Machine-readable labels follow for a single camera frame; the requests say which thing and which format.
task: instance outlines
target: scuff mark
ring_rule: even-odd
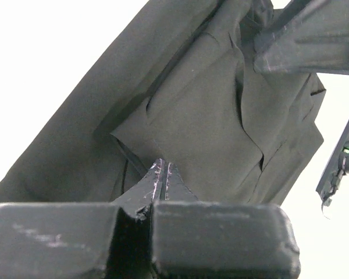
[[[204,214],[203,218],[205,219],[223,219],[223,218],[232,218],[232,219],[250,219],[251,215],[243,212],[215,212]]]
[[[169,177],[170,177],[170,175],[172,174],[172,172],[171,172],[171,166],[172,166],[172,164],[169,163],[169,164],[168,164],[168,173],[167,173],[167,182],[166,182],[166,185],[165,185],[165,200],[168,200]]]
[[[174,213],[174,212],[164,212],[164,211],[159,211],[156,213],[158,216],[168,216],[168,217],[184,217],[180,213]]]
[[[149,213],[149,207],[143,206],[136,210],[136,218],[138,218],[141,221],[144,221],[147,219],[148,213]]]
[[[147,198],[148,195],[150,195],[151,193],[153,193],[154,191],[150,191],[149,193],[144,195],[144,199]]]
[[[163,160],[160,159],[160,166],[158,167],[158,170],[155,171],[155,174],[156,174],[156,179],[155,179],[155,182],[154,182],[154,191],[152,193],[152,200],[154,201],[154,198],[155,198],[155,193],[156,193],[156,188],[158,187],[158,183],[159,183],[159,179],[160,179],[160,175],[161,175],[161,171],[162,171],[162,165],[163,165]]]
[[[23,225],[19,225],[16,223],[12,225],[12,228],[18,233],[25,235],[27,238],[33,239],[36,242],[39,242],[49,248],[68,247],[68,248],[83,249],[83,250],[86,250],[87,252],[91,250],[85,244],[70,244],[62,241],[61,234],[57,234],[57,235],[41,234],[37,229],[25,228]]]

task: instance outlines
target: white background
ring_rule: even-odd
[[[146,1],[0,1],[0,180]],[[348,279],[349,177],[326,209],[331,220],[315,188],[349,118],[349,77],[320,77],[327,95],[316,123],[325,143],[283,209],[301,248],[300,279]]]

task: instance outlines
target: white wall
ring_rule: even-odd
[[[282,8],[287,0],[275,0]],[[84,73],[146,0],[0,1],[0,180]],[[349,77],[321,75],[327,96],[317,118],[325,143],[283,209],[301,248],[301,279],[349,278],[349,177],[328,209],[315,192],[349,117]]]

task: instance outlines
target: dark green jacket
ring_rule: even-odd
[[[150,0],[9,170],[0,202],[112,201],[163,158],[200,200],[281,204],[323,141],[325,89],[316,74],[253,71],[253,38],[276,13]]]

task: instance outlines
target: suit jacket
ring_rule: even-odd
[[[112,201],[157,158],[204,201],[281,204],[323,139],[316,74],[257,74],[270,1],[150,0],[0,183],[0,202]]]

